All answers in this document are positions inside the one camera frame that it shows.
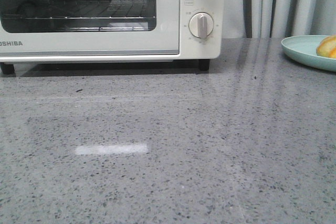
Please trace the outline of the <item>glass oven door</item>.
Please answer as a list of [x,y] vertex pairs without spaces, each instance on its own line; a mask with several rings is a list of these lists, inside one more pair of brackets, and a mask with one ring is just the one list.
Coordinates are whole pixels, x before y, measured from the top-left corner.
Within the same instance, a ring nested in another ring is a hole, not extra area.
[[[1,12],[26,0],[1,0]],[[38,5],[58,0],[32,0]],[[156,18],[15,21],[1,18],[1,57],[177,54],[180,0],[155,0]]]

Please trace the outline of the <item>light green plate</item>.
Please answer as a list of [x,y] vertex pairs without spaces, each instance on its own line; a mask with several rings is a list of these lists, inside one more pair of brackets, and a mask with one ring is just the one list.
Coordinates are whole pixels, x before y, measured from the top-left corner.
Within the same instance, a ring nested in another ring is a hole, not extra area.
[[284,38],[282,49],[290,59],[308,67],[335,72],[335,59],[318,56],[316,48],[327,35],[302,35]]

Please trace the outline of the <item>white toaster oven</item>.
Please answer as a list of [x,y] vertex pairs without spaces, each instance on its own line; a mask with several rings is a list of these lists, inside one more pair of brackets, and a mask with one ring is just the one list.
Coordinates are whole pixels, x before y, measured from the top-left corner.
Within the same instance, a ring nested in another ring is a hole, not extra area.
[[[41,63],[102,63],[102,62],[128,62],[128,61],[173,61],[190,60],[199,61],[201,70],[208,70],[211,59],[217,58],[221,50],[223,27],[223,0],[180,0],[179,15],[179,51],[177,54],[158,55],[122,55],[119,57],[18,57],[5,59],[1,57],[1,70],[4,74],[14,73],[14,64],[24,62]],[[208,13],[214,21],[214,28],[206,39],[193,36],[189,30],[189,21],[197,13]]]

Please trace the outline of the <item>lower beige oven knob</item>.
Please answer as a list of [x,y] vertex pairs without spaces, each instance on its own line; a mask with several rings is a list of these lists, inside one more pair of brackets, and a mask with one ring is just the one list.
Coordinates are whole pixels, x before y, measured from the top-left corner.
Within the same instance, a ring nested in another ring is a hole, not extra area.
[[189,21],[191,34],[200,39],[206,39],[214,28],[214,21],[208,13],[197,13]]

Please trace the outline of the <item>striped croissant bread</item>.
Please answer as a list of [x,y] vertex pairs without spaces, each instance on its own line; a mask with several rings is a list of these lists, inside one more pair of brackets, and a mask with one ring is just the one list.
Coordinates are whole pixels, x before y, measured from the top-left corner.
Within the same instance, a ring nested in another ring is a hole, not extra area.
[[336,35],[328,36],[324,38],[316,48],[318,56],[327,58],[336,58]]

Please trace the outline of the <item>grey curtain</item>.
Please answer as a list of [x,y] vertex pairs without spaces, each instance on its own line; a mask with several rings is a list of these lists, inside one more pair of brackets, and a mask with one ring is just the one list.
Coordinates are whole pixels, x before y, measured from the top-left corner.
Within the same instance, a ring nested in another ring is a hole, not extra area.
[[335,0],[223,1],[223,38],[335,34]]

